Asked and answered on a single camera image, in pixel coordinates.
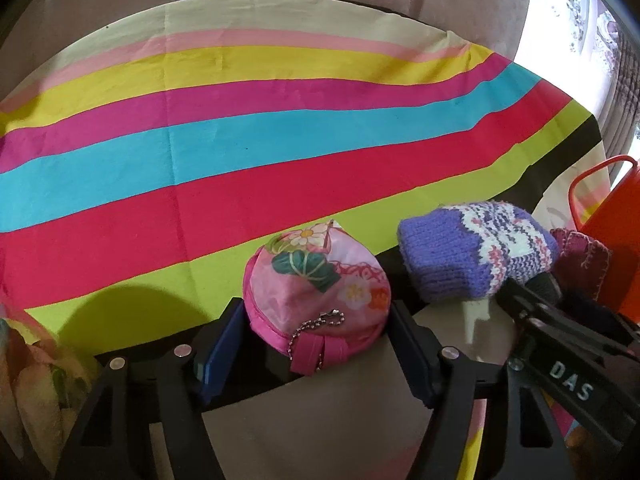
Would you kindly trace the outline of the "magenta fuzzy cloth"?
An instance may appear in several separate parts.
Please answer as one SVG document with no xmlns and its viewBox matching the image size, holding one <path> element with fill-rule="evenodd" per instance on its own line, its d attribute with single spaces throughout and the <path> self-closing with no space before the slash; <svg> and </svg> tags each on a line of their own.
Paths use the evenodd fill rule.
<svg viewBox="0 0 640 480">
<path fill-rule="evenodd" d="M 564 290 L 580 292 L 597 301 L 612 252 L 598 240 L 576 230 L 554 228 L 550 234 L 559 247 L 552 273 Z"/>
</svg>

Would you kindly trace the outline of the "purple knitted mitten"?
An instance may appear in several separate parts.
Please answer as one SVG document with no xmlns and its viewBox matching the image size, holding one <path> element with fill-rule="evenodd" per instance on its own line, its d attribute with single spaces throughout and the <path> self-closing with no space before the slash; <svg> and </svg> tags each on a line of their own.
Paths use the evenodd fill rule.
<svg viewBox="0 0 640 480">
<path fill-rule="evenodd" d="M 494 200 L 402 220 L 397 238 L 410 278 L 429 304 L 490 297 L 509 278 L 524 285 L 550 271 L 560 253 L 531 214 Z"/>
</svg>

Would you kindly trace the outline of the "pink floral pouch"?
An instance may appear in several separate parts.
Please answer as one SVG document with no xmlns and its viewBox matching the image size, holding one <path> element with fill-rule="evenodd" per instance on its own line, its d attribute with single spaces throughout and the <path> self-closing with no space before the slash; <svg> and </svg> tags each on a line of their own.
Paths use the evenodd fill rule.
<svg viewBox="0 0 640 480">
<path fill-rule="evenodd" d="M 372 252 L 335 221 L 275 235 L 245 266 L 250 327 L 310 376 L 369 349 L 386 323 L 392 292 Z"/>
</svg>

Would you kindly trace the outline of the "red thermos flask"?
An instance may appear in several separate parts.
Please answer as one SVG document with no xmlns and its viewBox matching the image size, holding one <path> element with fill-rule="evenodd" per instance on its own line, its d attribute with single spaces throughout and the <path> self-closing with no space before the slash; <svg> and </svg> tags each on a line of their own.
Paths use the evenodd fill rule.
<svg viewBox="0 0 640 480">
<path fill-rule="evenodd" d="M 578 183 L 596 172 L 629 162 L 630 169 L 608 193 L 592 215 L 582 221 L 574 202 Z M 598 240 L 611 252 L 608 270 L 599 292 L 599 301 L 608 310 L 639 323 L 639 162 L 629 155 L 605 159 L 572 181 L 568 188 L 568 206 L 578 231 Z"/>
</svg>

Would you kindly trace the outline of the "glass jar gold lid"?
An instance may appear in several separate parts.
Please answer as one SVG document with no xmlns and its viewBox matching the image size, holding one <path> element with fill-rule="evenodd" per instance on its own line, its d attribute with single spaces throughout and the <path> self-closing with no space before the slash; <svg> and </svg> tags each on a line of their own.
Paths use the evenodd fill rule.
<svg viewBox="0 0 640 480">
<path fill-rule="evenodd" d="M 1 319 L 1 437 L 23 470 L 51 479 L 101 367 L 41 327 Z"/>
</svg>

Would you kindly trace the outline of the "striped colourful table cloth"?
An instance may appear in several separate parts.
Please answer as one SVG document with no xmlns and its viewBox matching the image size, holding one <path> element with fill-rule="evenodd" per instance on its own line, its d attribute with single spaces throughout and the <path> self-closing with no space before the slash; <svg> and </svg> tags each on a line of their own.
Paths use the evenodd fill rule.
<svg viewBox="0 0 640 480">
<path fill-rule="evenodd" d="M 506 202 L 576 230 L 597 119 L 452 32 L 336 0 L 181 0 L 85 36 L 1 103 L 1 303 L 101 367 L 57 479 L 569 479 L 562 405 L 495 295 L 429 304 L 399 222 Z M 310 376 L 245 318 L 221 394 L 193 339 L 275 235 L 333 220 L 433 331 L 415 398 L 388 339 Z"/>
</svg>

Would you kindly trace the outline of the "white lace curtain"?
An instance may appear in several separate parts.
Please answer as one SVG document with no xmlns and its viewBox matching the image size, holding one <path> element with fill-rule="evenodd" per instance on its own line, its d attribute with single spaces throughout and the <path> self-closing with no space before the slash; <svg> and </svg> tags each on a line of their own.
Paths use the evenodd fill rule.
<svg viewBox="0 0 640 480">
<path fill-rule="evenodd" d="M 529 0 L 515 61 L 596 116 L 606 154 L 639 155 L 639 62 L 601 0 Z"/>
</svg>

